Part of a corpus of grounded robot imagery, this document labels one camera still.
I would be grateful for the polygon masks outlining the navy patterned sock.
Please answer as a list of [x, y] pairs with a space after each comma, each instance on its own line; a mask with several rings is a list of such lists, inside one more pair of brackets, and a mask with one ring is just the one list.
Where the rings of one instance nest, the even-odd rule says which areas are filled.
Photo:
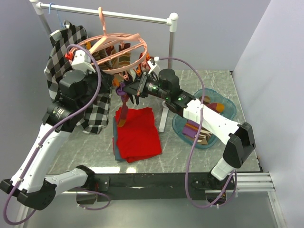
[[136, 95], [132, 95], [132, 94], [128, 94], [130, 101], [135, 104], [135, 105], [139, 105], [139, 97]]

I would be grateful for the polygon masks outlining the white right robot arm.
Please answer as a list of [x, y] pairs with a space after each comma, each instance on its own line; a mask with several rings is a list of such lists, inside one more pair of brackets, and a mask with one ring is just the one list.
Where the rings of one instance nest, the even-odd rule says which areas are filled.
[[225, 184], [225, 178], [234, 169], [239, 169], [256, 147], [252, 126], [223, 117], [204, 105], [199, 99], [182, 90], [179, 78], [172, 69], [164, 69], [158, 80], [152, 80], [143, 72], [133, 82], [123, 87], [129, 95], [145, 98], [149, 95], [162, 98], [175, 114], [191, 120], [210, 131], [226, 146], [222, 158], [211, 170], [209, 186], [215, 190]]

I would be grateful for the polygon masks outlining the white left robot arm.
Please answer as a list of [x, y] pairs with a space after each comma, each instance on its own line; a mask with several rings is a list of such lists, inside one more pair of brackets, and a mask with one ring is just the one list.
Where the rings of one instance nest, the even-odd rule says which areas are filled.
[[1, 181], [1, 190], [35, 210], [45, 209], [55, 196], [67, 190], [96, 190], [95, 173], [84, 165], [53, 177], [46, 173], [85, 111], [97, 103], [98, 95], [110, 91], [112, 80], [113, 76], [105, 72], [67, 71], [58, 83], [58, 93], [47, 108], [26, 160], [11, 179]]

